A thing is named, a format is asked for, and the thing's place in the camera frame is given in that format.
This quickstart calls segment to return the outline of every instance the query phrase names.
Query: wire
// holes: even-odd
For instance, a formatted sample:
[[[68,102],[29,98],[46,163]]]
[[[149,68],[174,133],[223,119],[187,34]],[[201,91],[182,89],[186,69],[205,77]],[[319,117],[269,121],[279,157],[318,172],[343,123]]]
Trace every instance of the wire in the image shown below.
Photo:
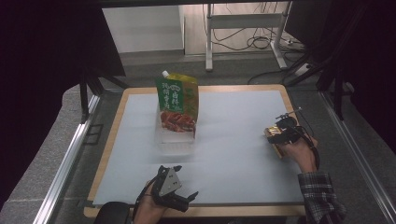
[[[202,12],[203,12],[203,19],[204,19],[205,34],[207,35],[207,30],[206,30],[206,25],[205,25],[205,24],[206,24],[206,21],[205,21],[205,9],[204,9],[204,5],[202,5]],[[215,37],[215,39],[216,39],[217,41],[221,42],[221,41],[223,41],[223,40],[226,40],[226,39],[228,39],[228,38],[231,38],[232,36],[234,36],[234,35],[236,35],[236,34],[242,32],[242,31],[244,31],[244,30],[246,30],[246,28],[242,28],[242,29],[236,31],[235,33],[233,33],[233,34],[231,34],[231,35],[228,35],[228,36],[226,36],[226,37],[223,37],[223,38],[217,38],[215,30],[213,30],[213,36]],[[226,49],[231,49],[231,50],[235,50],[235,51],[240,51],[240,50],[250,49],[250,48],[253,48],[253,49],[266,49],[266,48],[268,48],[268,47],[269,47],[269,44],[270,44],[270,42],[271,42],[271,39],[268,38],[268,37],[266,37],[266,36],[255,36],[255,34],[257,33],[257,31],[258,31],[258,28],[256,28],[256,30],[255,30],[255,32],[254,32],[254,34],[253,34],[253,37],[251,37],[251,38],[249,38],[249,39],[247,40],[247,46],[246,46],[245,48],[235,49],[235,48],[231,48],[231,47],[229,47],[229,46],[227,46],[227,45],[221,44],[221,43],[219,43],[219,42],[211,41],[211,43],[212,43],[212,44],[215,44],[215,45],[222,46],[222,47],[224,47],[224,48],[226,48]],[[256,45],[257,42],[267,42],[267,44],[266,44],[264,47],[259,47],[258,45]]]
[[[253,80],[253,79],[256,78],[256,77],[261,77],[261,76],[264,76],[264,75],[268,75],[268,74],[272,74],[272,73],[281,73],[281,72],[283,72],[283,71],[282,71],[282,70],[276,70],[276,71],[271,71],[271,72],[260,73],[260,74],[258,74],[258,75],[255,75],[255,76],[251,77],[251,78],[247,81],[247,84],[250,85],[251,80]]]

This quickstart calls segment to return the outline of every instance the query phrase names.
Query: sleeve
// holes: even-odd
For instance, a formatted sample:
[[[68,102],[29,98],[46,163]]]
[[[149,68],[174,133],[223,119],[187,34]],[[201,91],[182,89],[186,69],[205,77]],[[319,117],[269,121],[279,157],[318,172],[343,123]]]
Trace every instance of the sleeve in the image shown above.
[[[337,201],[328,173],[299,174],[301,193],[304,197],[306,216],[311,223],[341,223],[347,214],[343,204]]]

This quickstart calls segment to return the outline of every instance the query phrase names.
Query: human hand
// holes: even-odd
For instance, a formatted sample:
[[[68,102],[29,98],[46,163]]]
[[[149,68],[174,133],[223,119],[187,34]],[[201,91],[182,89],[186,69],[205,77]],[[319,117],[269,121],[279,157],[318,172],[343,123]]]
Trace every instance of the human hand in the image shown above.
[[[134,217],[134,224],[155,224],[157,223],[167,207],[158,205],[154,202],[151,196],[152,184],[146,190],[145,195],[140,200],[139,207],[137,208]]]
[[[316,139],[307,134],[305,136],[312,140],[315,147],[318,145]],[[287,156],[290,156],[297,162],[302,173],[315,172],[317,170],[315,155],[303,138],[300,138],[292,144],[278,144],[278,146]]]

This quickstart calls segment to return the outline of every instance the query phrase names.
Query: table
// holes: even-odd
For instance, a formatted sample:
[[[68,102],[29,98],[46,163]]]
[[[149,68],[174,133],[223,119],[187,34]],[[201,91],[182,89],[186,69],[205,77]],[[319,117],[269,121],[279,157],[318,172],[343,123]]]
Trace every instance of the table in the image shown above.
[[[250,92],[250,91],[278,91],[283,100],[284,106],[287,111],[292,111],[290,99],[286,93],[286,90],[281,85],[259,85],[259,86],[205,86],[200,87],[200,92]],[[101,162],[99,164],[96,177],[93,181],[92,188],[88,197],[88,201],[94,201],[95,196],[100,188],[108,162],[111,157],[111,152],[117,141],[117,132],[120,129],[122,115],[124,114],[128,102],[128,98],[131,94],[155,94],[155,88],[135,88],[127,89],[124,91],[120,106],[117,111],[117,115],[114,119],[111,127],[110,135],[107,138],[105,151],[103,153]],[[169,209],[165,216],[166,217],[254,217],[254,216],[303,216],[304,206],[303,201],[300,200],[297,203],[246,203],[247,205],[232,204],[232,205],[209,205],[201,206],[200,204],[192,205],[186,213],[180,213],[176,210]],[[87,217],[95,217],[99,209],[97,207],[87,206],[84,209],[84,214]]]

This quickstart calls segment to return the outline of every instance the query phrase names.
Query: aluminum rail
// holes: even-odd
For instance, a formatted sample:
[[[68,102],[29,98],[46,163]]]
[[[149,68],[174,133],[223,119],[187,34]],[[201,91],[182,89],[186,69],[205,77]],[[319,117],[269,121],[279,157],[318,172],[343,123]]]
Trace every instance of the aluminum rail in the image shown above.
[[[90,114],[92,114],[95,111],[99,103],[99,100],[100,100],[99,96],[94,95],[91,98],[91,101],[89,103]],[[58,172],[56,173],[52,181],[52,184],[49,187],[49,191],[46,197],[44,198],[44,201],[41,204],[40,209],[38,210],[38,213],[35,217],[35,221],[33,222],[34,224],[44,224],[49,221],[50,216],[52,215],[52,211],[55,207],[55,204],[58,202],[59,195],[64,187],[64,182],[66,181],[69,175],[69,172],[76,159],[79,149],[81,148],[85,134],[88,131],[91,122],[92,122],[92,116],[89,116],[89,118],[85,123],[78,125],[76,133],[73,136],[70,146],[64,155],[64,159],[58,169]]]

